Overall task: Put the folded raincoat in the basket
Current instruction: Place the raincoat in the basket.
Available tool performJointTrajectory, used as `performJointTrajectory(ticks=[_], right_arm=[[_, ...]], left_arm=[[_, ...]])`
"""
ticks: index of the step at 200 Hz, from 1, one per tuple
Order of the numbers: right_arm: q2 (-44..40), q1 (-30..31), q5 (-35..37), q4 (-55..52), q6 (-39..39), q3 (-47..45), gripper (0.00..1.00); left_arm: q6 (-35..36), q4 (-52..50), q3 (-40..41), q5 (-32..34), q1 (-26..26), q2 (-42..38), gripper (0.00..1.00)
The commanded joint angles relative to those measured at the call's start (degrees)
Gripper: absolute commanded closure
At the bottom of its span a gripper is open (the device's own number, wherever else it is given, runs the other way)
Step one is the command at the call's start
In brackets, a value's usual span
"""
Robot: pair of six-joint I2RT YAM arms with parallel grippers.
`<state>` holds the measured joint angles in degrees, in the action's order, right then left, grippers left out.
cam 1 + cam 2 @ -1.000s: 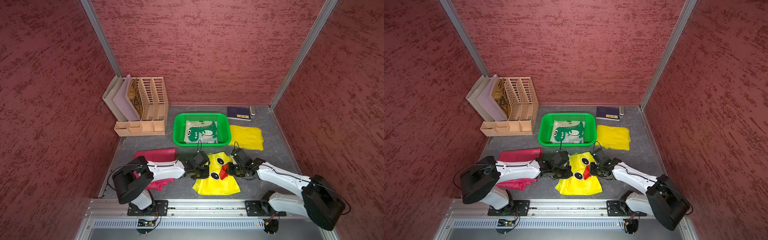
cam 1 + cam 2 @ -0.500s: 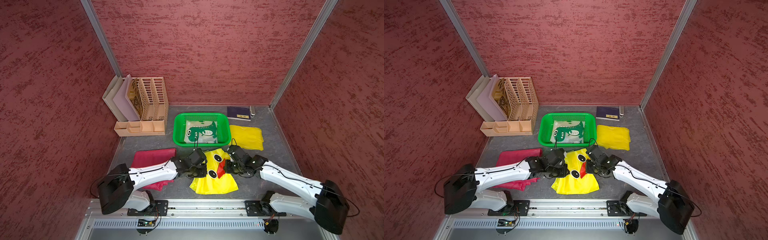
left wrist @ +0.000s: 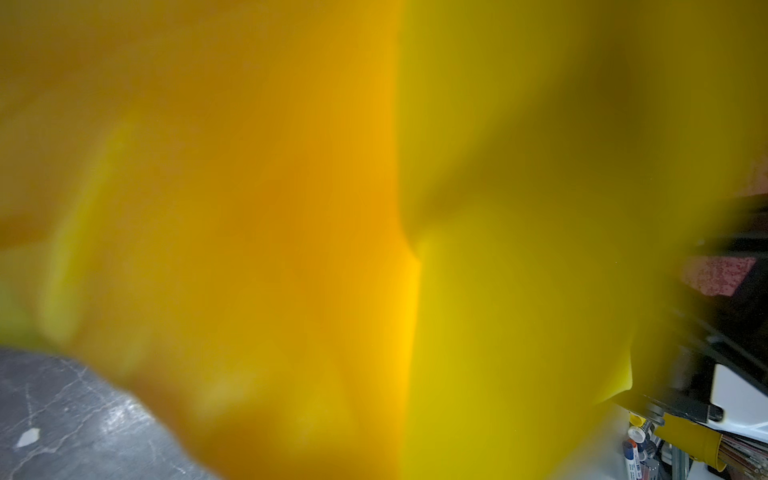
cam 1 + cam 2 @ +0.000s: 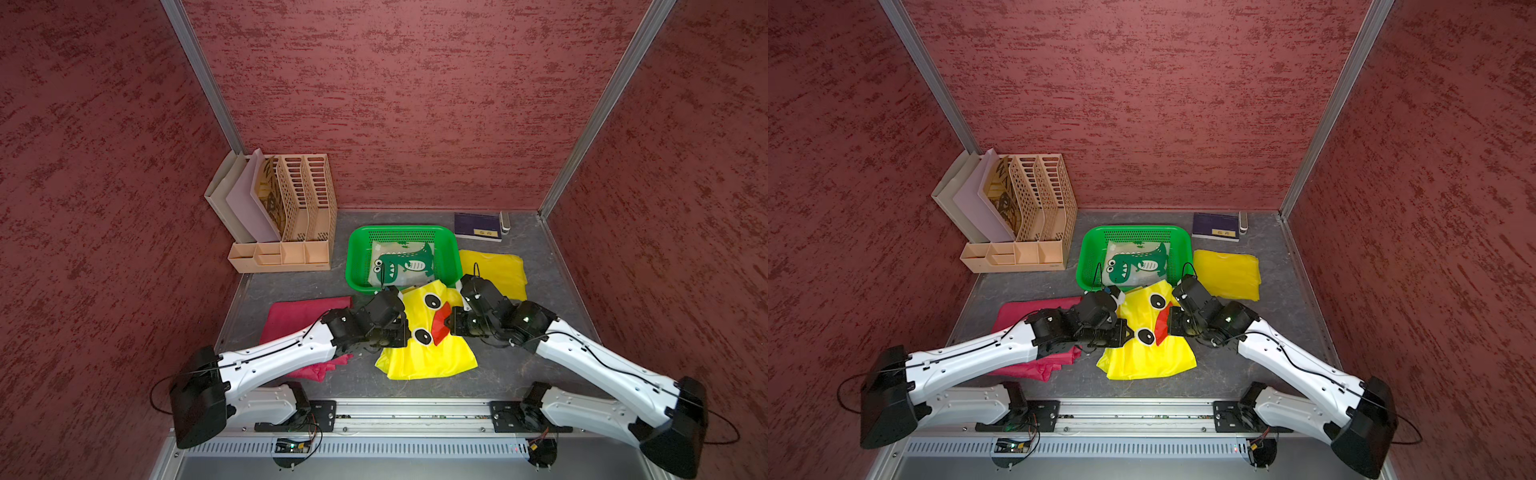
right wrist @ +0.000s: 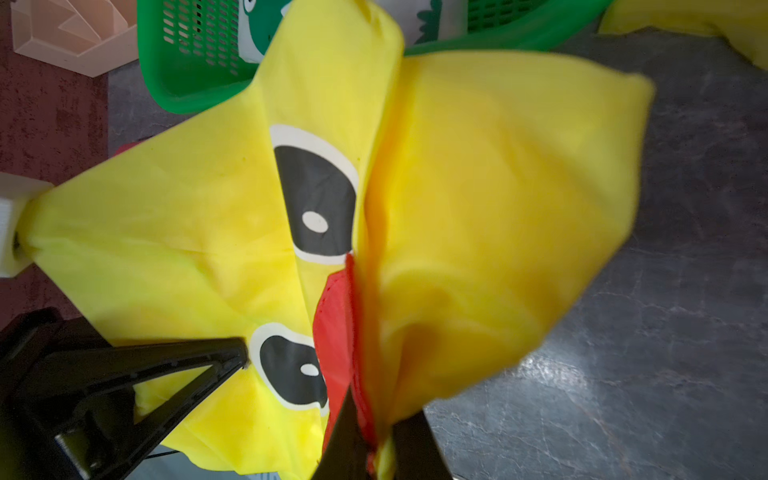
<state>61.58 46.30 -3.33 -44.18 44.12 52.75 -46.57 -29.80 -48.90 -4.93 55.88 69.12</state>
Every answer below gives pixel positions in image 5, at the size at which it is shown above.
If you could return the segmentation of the yellow duck raincoat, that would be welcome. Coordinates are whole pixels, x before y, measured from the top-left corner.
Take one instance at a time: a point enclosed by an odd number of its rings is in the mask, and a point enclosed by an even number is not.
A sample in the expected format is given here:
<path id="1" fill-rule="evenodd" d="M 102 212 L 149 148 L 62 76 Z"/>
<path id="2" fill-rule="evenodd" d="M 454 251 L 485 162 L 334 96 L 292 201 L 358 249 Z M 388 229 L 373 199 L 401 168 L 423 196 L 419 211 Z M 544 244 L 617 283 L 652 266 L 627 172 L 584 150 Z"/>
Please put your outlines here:
<path id="1" fill-rule="evenodd" d="M 297 1 L 239 94 L 33 200 L 22 248 L 117 345 L 240 337 L 165 439 L 307 479 L 351 393 L 392 426 L 536 349 L 628 237 L 652 83 L 574 57 L 407 57 L 367 1 Z"/>

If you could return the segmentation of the dinosaur print raincoat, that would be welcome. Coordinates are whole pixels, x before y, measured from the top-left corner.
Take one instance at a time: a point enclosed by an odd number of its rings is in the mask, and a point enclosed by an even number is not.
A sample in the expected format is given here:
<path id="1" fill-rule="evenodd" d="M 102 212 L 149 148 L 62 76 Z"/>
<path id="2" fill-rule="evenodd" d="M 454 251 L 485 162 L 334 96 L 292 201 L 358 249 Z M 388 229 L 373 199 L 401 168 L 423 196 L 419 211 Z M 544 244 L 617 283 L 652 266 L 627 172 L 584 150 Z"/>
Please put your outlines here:
<path id="1" fill-rule="evenodd" d="M 288 0 L 238 2 L 238 54 L 247 63 L 259 64 L 275 32 L 290 9 Z M 467 32 L 467 1 L 376 0 L 402 30 L 407 47 L 449 40 Z"/>

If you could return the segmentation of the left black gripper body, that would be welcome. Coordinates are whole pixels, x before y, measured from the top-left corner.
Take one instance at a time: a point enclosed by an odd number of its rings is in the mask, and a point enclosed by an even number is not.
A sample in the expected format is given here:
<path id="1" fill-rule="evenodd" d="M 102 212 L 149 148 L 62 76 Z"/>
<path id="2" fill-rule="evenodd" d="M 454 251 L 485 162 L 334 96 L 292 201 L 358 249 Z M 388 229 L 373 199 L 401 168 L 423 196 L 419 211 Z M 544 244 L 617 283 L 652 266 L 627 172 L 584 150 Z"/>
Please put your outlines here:
<path id="1" fill-rule="evenodd" d="M 135 470 L 135 363 L 55 308 L 1 332 L 1 476 L 125 479 Z"/>

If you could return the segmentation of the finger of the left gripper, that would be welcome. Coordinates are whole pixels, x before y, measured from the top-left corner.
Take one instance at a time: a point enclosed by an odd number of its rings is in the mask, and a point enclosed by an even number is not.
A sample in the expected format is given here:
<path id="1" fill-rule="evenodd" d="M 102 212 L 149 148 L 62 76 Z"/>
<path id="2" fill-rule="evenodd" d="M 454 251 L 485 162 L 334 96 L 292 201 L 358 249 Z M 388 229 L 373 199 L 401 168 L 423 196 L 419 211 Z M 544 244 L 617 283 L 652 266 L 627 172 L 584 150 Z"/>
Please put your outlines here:
<path id="1" fill-rule="evenodd" d="M 203 400 L 244 368 L 248 357 L 244 342 L 238 338 L 115 348 L 127 349 L 135 363 L 134 395 L 135 386 L 150 380 L 188 371 L 194 374 L 144 417 L 136 414 L 135 395 L 135 469 Z"/>

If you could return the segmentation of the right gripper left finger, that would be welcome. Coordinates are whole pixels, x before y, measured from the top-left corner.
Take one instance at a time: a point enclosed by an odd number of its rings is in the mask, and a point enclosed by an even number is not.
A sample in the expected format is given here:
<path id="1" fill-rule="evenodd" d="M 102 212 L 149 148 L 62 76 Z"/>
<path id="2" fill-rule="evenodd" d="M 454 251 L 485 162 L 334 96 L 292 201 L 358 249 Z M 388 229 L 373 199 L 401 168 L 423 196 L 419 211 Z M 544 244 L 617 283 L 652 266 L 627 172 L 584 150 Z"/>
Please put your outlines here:
<path id="1" fill-rule="evenodd" d="M 358 425 L 351 391 L 345 395 L 333 432 L 312 480 L 367 480 L 368 444 Z"/>

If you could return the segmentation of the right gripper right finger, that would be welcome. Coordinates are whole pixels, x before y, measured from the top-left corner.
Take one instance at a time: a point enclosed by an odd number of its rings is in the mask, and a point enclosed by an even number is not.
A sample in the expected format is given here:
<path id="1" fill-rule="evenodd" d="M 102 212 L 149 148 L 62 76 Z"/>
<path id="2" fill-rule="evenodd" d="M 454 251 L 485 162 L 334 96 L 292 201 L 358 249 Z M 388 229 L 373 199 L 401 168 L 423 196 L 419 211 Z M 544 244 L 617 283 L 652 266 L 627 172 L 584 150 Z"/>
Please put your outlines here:
<path id="1" fill-rule="evenodd" d="M 397 480 L 452 480 L 423 410 L 392 428 Z"/>

